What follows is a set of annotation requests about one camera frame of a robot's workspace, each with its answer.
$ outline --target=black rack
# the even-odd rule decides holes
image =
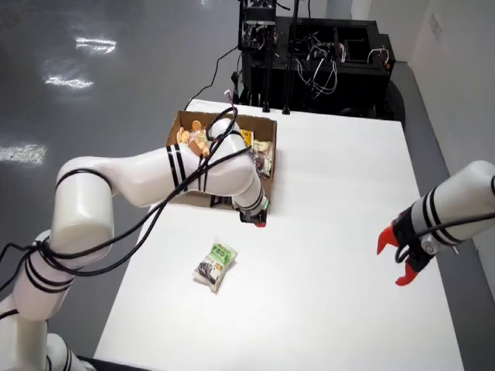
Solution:
[[[297,4],[293,17],[276,17],[270,26],[274,41],[259,49],[242,45],[243,10],[241,6],[239,49],[242,50],[243,83],[249,94],[243,104],[279,108],[288,114],[290,109],[322,114],[345,114],[350,116],[381,117],[386,111],[385,97],[395,57],[388,35],[380,34],[375,21],[353,21],[344,19],[297,19]],[[334,60],[338,71],[338,85],[335,93],[322,95],[317,99],[307,97],[304,83],[299,79],[291,55],[303,59],[305,51],[293,50],[293,39],[301,39],[312,32],[318,32],[322,41],[346,49],[346,62],[342,63],[334,49]],[[372,49],[385,48],[384,53],[371,53]],[[302,60],[307,71],[314,72],[317,60]],[[318,76],[325,82],[333,65],[323,62]]]

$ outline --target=black stripe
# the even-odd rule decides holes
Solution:
[[[172,149],[167,145],[167,153],[169,154],[170,170],[172,170],[173,184],[177,188],[179,186],[179,180],[177,179],[176,162],[173,160]]]
[[[29,268],[31,268],[32,273],[35,275],[36,278],[38,278],[39,281],[42,281],[44,284],[48,284],[49,286],[54,286],[55,288],[61,288],[62,286],[67,286],[67,285],[71,286],[71,284],[74,281],[73,278],[71,280],[63,281],[63,282],[55,282],[48,280],[44,278],[41,274],[39,274],[38,271],[36,271],[36,269],[34,269],[34,266],[32,265],[32,261],[31,261],[31,255],[28,256],[27,261],[29,264]]]
[[[201,166],[201,162],[203,160],[203,155],[200,155],[200,163],[198,164],[198,168]],[[201,174],[198,176],[198,191],[201,192]]]
[[[26,276],[28,276],[29,282],[31,282],[31,284],[38,290],[46,292],[47,294],[59,294],[60,292],[66,291],[70,287],[69,285],[66,288],[45,288],[32,277],[28,269],[28,260],[29,258],[26,259],[26,261],[24,262],[24,268],[26,269]]]
[[[252,203],[248,207],[241,207],[241,209],[243,209],[243,210],[256,209],[256,207],[258,207],[258,205],[260,204],[261,199],[263,199],[263,187],[260,187],[260,194],[258,195],[258,198],[256,199],[256,201],[254,201],[254,203]]]
[[[176,149],[177,162],[179,163],[180,176],[183,179],[183,182],[186,180],[186,171],[184,170],[183,156],[180,154],[179,145],[173,145]]]
[[[440,221],[439,215],[437,214],[436,208],[435,208],[435,198],[434,197],[435,197],[435,191],[436,191],[436,189],[437,189],[437,187],[435,187],[432,190],[432,194],[430,195],[430,209],[432,210],[433,219],[435,220],[435,223],[438,226],[439,224],[442,224],[442,222]],[[441,228],[440,231],[449,240],[454,241],[455,243],[461,243],[462,242],[461,240],[456,239],[452,234],[450,234],[449,232],[447,232],[447,230],[445,228]]]
[[[430,193],[427,193],[425,198],[423,199],[423,217],[425,218],[426,226],[428,228],[432,227],[432,222],[430,221],[430,218],[428,216],[428,210],[426,207],[426,199],[428,198],[428,195]],[[448,245],[449,243],[446,243],[443,241],[443,239],[435,232],[432,232],[432,235],[437,239],[438,242],[443,243],[444,245]]]
[[[425,217],[425,221],[426,221],[426,226],[428,228],[431,228],[433,226],[433,223],[431,222],[430,220],[430,217],[428,215],[428,207],[426,206],[426,199],[428,198],[428,196],[431,197],[431,194],[432,192],[434,191],[435,189],[433,189],[430,193],[428,193],[426,196],[425,196],[425,199],[423,200],[423,216]],[[447,241],[445,241],[443,238],[441,238],[439,236],[438,233],[436,233],[436,231],[433,231],[432,232],[432,235],[434,236],[434,238],[436,238],[436,240],[438,242],[440,242],[441,244],[443,245],[450,245],[450,243],[448,243]]]
[[[69,172],[66,172],[62,178],[60,178],[60,180],[56,183],[56,186],[55,186],[55,189],[58,188],[58,186],[60,185],[61,182],[63,182],[65,179],[69,178],[70,176],[72,175],[76,175],[76,174],[93,174],[93,175],[96,175],[96,176],[99,176],[100,178],[102,178],[107,184],[108,186],[110,186],[111,188],[111,184],[110,184],[110,181],[108,180],[108,178],[101,174],[100,172],[96,171],[96,170],[93,170],[92,168],[76,168],[74,170],[71,170]]]
[[[70,371],[70,369],[72,369],[72,352],[70,351],[68,346],[67,346],[67,350],[69,352],[69,367],[67,367],[67,371]]]
[[[53,269],[57,269],[57,270],[58,270],[58,268],[55,266],[55,264],[53,264],[53,263],[52,263],[52,262],[51,262],[51,261],[50,261],[50,260],[49,260],[49,259],[45,256],[45,254],[43,253],[43,251],[42,251],[42,250],[40,250],[40,251],[39,251],[39,255],[41,255],[41,257],[43,258],[43,260],[45,261],[45,263],[47,263],[48,265],[50,265],[50,266],[51,266],[51,268],[53,268]]]
[[[67,367],[69,366],[69,354],[70,354],[70,350],[69,350],[69,346],[67,345],[66,342],[65,343],[65,348],[67,349],[67,354],[65,355],[65,366],[63,367],[63,371],[67,371]]]

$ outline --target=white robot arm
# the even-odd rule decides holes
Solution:
[[[216,137],[230,120],[212,128]],[[229,135],[212,154],[210,163],[246,148],[239,135]],[[121,193],[136,206],[149,206],[170,195],[197,170],[199,158],[187,145],[173,145],[130,158],[75,158],[65,164],[57,178],[55,209],[49,241],[55,253],[87,251],[114,237],[112,196]],[[259,215],[265,194],[248,153],[214,166],[185,189],[219,196],[232,196],[241,212]],[[77,269],[101,259],[105,247],[92,254],[58,261]],[[39,251],[27,258],[13,291],[19,314],[30,321],[44,321],[59,309],[74,276],[54,267]]]
[[[406,263],[396,284],[405,286],[437,253],[457,252],[456,245],[495,225],[494,211],[495,166],[472,162],[403,211],[381,233],[377,252],[398,248],[396,262]]]
[[[66,369],[64,360],[69,357],[72,370],[85,369],[60,337],[49,334],[47,340],[45,321],[59,310],[75,276],[84,273],[73,274],[74,270],[100,260],[111,249],[112,196],[121,193],[140,207],[189,191],[231,196],[241,220],[265,223],[265,191],[233,123],[224,118],[210,127],[216,150],[200,176],[197,170],[204,162],[187,145],[130,158],[75,158],[61,168],[49,238],[49,251],[57,257],[49,259],[47,250],[33,248],[23,258],[12,294],[0,303],[0,315],[15,314],[0,320],[0,370],[45,369],[50,357],[54,369]],[[102,244],[104,248],[94,248]]]

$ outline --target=gray floor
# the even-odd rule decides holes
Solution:
[[[66,160],[162,146],[175,113],[209,83],[217,57],[236,45],[237,15],[231,0],[3,1],[0,243],[30,243],[50,228],[54,179]],[[203,98],[223,99],[236,60],[237,52],[220,63],[217,83]],[[414,75],[398,63],[393,80],[404,95],[405,134],[425,193],[449,175]],[[144,214],[120,198],[114,210],[117,233]],[[136,238],[114,246],[95,267],[125,254]],[[8,256],[1,279],[18,258]],[[477,252],[465,243],[460,257],[445,254],[439,264],[466,370],[492,369],[495,305]],[[92,356],[124,272],[76,280],[50,331]]]

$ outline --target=snack bag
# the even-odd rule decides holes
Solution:
[[[257,173],[270,178],[271,164],[273,162],[273,145],[270,141],[257,141],[255,139],[253,151]]]
[[[200,282],[208,284],[211,291],[217,292],[225,272],[235,260],[237,251],[215,240],[211,251],[196,267],[193,276]]]
[[[244,143],[246,143],[246,146],[249,147],[253,145],[253,138],[254,138],[254,133],[250,130],[243,130],[241,129],[241,134],[242,138],[244,139]]]

